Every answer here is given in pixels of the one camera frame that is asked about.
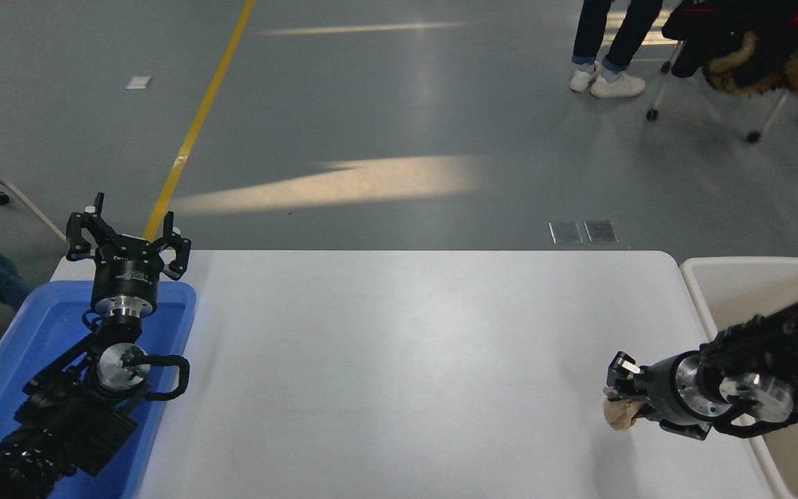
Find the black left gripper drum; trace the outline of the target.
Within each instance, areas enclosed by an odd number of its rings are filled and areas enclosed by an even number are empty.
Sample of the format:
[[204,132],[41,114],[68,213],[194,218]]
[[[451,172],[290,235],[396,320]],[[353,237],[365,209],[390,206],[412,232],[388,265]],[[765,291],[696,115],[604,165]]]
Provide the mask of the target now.
[[145,240],[130,236],[99,241],[94,260],[93,300],[117,296],[158,300],[159,274],[164,262]]

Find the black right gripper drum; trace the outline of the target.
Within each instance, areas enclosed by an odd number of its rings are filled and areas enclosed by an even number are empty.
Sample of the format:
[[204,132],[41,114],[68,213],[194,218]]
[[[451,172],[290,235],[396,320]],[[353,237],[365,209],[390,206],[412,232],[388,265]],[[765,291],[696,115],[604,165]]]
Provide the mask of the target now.
[[646,392],[647,404],[653,410],[653,415],[647,417],[651,421],[684,424],[684,412],[680,412],[675,389],[678,360],[679,356],[673,356],[642,367],[641,385]]

